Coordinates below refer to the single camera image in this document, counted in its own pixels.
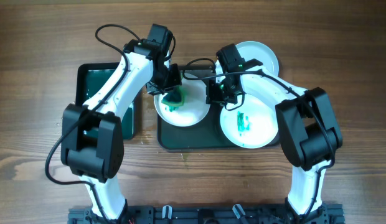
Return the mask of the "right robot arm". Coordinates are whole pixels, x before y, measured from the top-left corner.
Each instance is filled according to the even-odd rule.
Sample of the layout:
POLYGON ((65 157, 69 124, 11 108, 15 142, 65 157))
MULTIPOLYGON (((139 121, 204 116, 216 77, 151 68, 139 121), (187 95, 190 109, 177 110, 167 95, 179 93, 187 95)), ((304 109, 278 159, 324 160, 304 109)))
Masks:
POLYGON ((335 163, 342 134, 327 93, 272 74, 257 45, 230 44, 216 53, 207 103, 223 107, 220 126, 234 144, 257 148, 279 139, 293 166, 287 204, 296 220, 304 221, 321 207, 323 178, 335 163))

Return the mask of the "green yellow sponge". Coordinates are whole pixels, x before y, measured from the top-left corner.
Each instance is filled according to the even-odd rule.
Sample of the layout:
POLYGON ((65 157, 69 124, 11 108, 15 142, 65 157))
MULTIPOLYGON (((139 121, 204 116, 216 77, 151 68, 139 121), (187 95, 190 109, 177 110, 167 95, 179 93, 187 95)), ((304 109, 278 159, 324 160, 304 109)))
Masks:
POLYGON ((185 95, 179 86, 168 92, 161 100, 162 104, 172 107, 180 107, 184 102, 185 95))

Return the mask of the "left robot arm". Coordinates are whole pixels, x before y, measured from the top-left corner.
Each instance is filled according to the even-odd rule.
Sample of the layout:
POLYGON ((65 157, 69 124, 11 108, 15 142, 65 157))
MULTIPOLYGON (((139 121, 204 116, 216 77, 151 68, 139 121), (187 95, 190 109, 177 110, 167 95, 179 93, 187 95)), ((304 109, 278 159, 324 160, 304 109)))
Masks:
POLYGON ((62 164, 87 187, 93 206, 85 216, 93 223, 131 223, 128 204, 116 176, 124 156, 121 122, 142 87, 150 95, 165 94, 181 84, 176 64, 169 60, 175 38, 165 26, 153 24, 148 37, 129 41, 106 83, 83 105, 68 105, 62 135, 62 164))

